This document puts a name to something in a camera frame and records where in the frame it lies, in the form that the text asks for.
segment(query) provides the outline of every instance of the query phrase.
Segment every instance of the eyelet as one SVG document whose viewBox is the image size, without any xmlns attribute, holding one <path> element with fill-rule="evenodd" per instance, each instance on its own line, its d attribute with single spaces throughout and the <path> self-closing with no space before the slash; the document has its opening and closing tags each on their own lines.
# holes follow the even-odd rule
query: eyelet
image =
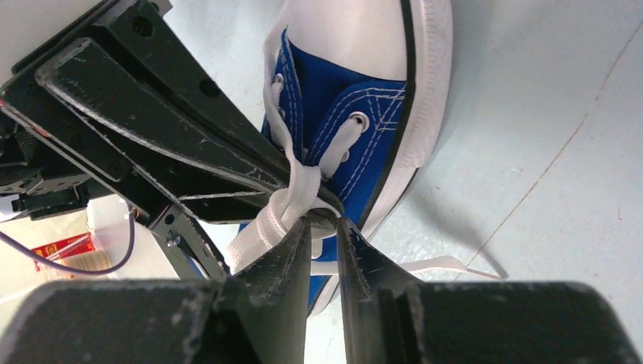
<svg viewBox="0 0 643 364">
<path fill-rule="evenodd" d="M 284 83 L 284 75 L 283 74 L 275 74 L 274 78 L 272 79 L 273 83 Z"/>
<path fill-rule="evenodd" d="M 357 124 L 362 125 L 362 133 L 364 133 L 371 124 L 368 115 L 364 114 L 361 111 L 351 112 L 350 115 L 348 115 L 348 118 L 355 119 L 357 121 Z"/>
</svg>

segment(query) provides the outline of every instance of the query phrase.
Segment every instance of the shoelace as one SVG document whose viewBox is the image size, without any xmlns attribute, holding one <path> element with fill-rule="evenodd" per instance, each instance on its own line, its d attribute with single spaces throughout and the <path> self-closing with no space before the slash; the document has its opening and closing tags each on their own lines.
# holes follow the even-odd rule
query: shoelace
<svg viewBox="0 0 643 364">
<path fill-rule="evenodd" d="M 251 265 L 263 254 L 276 246 L 293 227 L 297 219 L 309 210 L 329 209 L 340 217 L 340 213 L 317 197 L 322 178 L 333 176 L 341 162 L 348 159 L 349 149 L 368 129 L 369 119 L 361 112 L 352 113 L 340 126 L 322 155 L 319 165 L 309 167 L 302 165 L 295 158 L 293 139 L 284 121 L 285 114 L 279 108 L 281 92 L 284 89 L 284 77 L 274 71 L 275 53 L 279 45 L 279 34 L 285 27 L 275 26 L 264 44 L 265 76 L 264 105 L 266 119 L 271 130 L 272 139 L 284 149 L 290 163 L 290 181 L 288 188 L 275 191 L 256 219 L 253 220 L 237 237 L 223 250 L 226 263 L 230 266 L 231 274 L 235 274 Z M 335 235 L 335 231 L 325 231 L 312 228 L 313 244 L 319 245 L 322 239 Z M 443 269 L 458 272 L 468 272 L 486 278 L 501 280 L 496 275 L 467 268 L 461 261 L 452 256 L 439 256 L 417 262 L 402 263 L 400 266 L 409 272 Z M 311 275 L 337 275 L 337 262 L 311 263 Z"/>
</svg>

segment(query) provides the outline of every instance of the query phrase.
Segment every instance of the red object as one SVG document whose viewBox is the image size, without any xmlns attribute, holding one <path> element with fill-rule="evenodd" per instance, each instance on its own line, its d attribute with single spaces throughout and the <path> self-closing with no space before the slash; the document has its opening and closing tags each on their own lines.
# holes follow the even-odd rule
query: red object
<svg viewBox="0 0 643 364">
<path fill-rule="evenodd" d="M 39 246 L 37 248 L 33 248 L 31 249 L 31 251 L 35 254 L 38 254 L 39 256 L 47 258 L 48 256 L 55 254 L 57 251 L 62 250 L 66 246 L 69 246 L 72 243 L 76 243 L 78 240 L 83 238 L 85 238 L 85 240 L 82 243 L 79 243 L 74 248 L 64 251 L 56 259 L 67 258 L 68 256 L 77 256 L 78 254 L 93 252 L 94 250 L 96 250 L 94 242 L 92 241 L 92 235 L 90 233 L 85 233 L 77 235 L 75 237 L 68 237 L 67 239 L 63 239 L 55 243 L 50 243 L 47 245 Z M 36 262 L 35 260 L 33 262 L 36 263 L 36 271 L 40 271 L 40 263 Z"/>
</svg>

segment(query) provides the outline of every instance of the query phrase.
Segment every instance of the blue canvas fabric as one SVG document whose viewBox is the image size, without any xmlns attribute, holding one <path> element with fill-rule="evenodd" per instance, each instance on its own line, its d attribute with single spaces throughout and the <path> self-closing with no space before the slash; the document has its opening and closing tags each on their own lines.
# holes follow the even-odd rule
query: blue canvas fabric
<svg viewBox="0 0 643 364">
<path fill-rule="evenodd" d="M 389 158 L 406 95 L 406 83 L 379 80 L 307 54 L 291 44 L 286 32 L 275 74 L 284 76 L 280 107 L 293 136 L 294 152 L 304 165 L 317 165 L 340 125 L 354 111 L 368 115 L 369 128 L 350 148 L 324 185 L 343 202 L 345 216 L 357 222 Z M 268 123 L 263 134 L 271 139 Z M 324 240 L 323 262 L 337 260 L 335 237 Z M 311 277 L 309 306 L 328 277 Z"/>
</svg>

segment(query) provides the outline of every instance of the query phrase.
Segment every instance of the canvas shoe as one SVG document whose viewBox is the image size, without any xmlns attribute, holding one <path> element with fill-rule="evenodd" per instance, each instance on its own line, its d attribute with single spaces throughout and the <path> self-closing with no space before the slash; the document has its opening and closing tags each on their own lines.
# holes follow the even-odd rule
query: canvas shoe
<svg viewBox="0 0 643 364">
<path fill-rule="evenodd" d="M 290 186 L 275 192 L 224 251 L 231 273 L 279 243 L 310 209 L 332 209 L 316 197 L 320 184 L 340 198 L 365 237 L 375 231 L 433 150 L 451 44 L 450 0 L 286 2 L 264 47 L 262 132 L 288 157 Z M 337 288 L 334 234 L 313 229 L 312 315 Z M 497 278 L 450 256 L 402 266 Z"/>
</svg>

